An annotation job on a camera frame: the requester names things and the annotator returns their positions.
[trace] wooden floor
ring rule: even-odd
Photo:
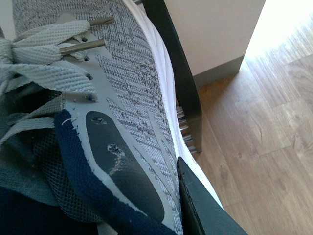
[[[250,235],[313,234],[313,1],[267,0],[240,73],[199,93],[224,209]]]

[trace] gray knit sneaker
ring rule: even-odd
[[[12,126],[0,143],[21,131],[51,129],[40,137],[32,132],[33,162],[66,214],[104,220],[121,234],[181,235],[173,141],[136,6],[129,0],[66,0],[28,9],[30,2],[14,1],[14,15],[22,20],[17,32],[33,30],[15,43],[0,40],[4,98],[25,100],[28,109],[8,116]],[[71,21],[68,13],[88,21],[114,16],[115,22],[44,26]],[[72,37],[104,38],[106,46],[64,56],[60,48]]]

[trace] metal aglet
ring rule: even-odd
[[[70,54],[73,54],[75,52],[79,52],[82,50],[88,50],[88,49],[92,49],[96,47],[101,47],[104,45],[105,45],[104,39],[99,39],[99,40],[92,41],[89,43],[81,43],[81,44],[70,46],[70,47],[60,48],[60,53],[62,56],[65,56],[65,55],[70,55]]]
[[[95,26],[95,25],[104,24],[104,23],[105,24],[112,23],[114,21],[115,21],[114,16],[110,16],[110,17],[105,17],[105,18],[100,18],[97,20],[89,21],[89,24],[90,26]]]

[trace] baseboard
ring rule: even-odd
[[[197,89],[239,72],[244,55],[194,76]]]

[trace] white wall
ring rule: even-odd
[[[165,0],[193,75],[243,56],[265,0]]]

